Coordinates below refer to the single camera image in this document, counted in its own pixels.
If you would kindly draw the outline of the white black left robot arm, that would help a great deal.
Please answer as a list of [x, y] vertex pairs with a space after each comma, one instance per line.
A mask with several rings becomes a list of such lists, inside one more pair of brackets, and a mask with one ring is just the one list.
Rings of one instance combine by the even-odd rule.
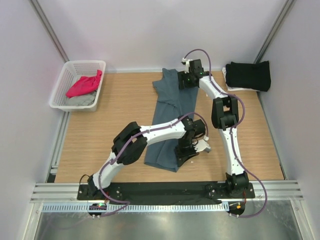
[[200, 152], [210, 152], [207, 123], [198, 119], [193, 121], [188, 115], [182, 115], [172, 121], [150, 126], [129, 123], [113, 140], [109, 157], [99, 171], [88, 179], [88, 194], [95, 200], [101, 200], [106, 188], [118, 172], [127, 165], [135, 163], [146, 147], [167, 141], [178, 140], [174, 156], [180, 167]]

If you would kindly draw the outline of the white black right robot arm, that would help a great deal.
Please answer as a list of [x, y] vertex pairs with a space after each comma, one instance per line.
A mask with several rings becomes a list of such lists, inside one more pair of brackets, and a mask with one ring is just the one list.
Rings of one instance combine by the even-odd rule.
[[204, 70], [200, 59], [183, 58], [182, 64], [185, 69], [178, 72], [179, 89], [198, 87], [212, 99], [211, 122], [221, 136], [227, 158], [225, 192], [231, 198], [244, 198], [249, 188], [249, 178], [237, 137], [240, 121], [238, 99], [216, 83], [211, 72]]

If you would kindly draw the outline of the teal blue t-shirt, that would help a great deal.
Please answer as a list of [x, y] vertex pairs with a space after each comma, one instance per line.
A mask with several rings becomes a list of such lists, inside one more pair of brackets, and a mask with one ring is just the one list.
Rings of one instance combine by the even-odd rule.
[[[153, 81], [152, 85], [157, 93], [153, 125], [167, 123], [195, 111], [198, 88], [180, 90], [177, 70], [163, 68], [162, 79]], [[148, 146], [144, 163], [151, 167], [177, 172], [179, 169], [175, 155], [177, 145], [177, 139], [170, 139]]]

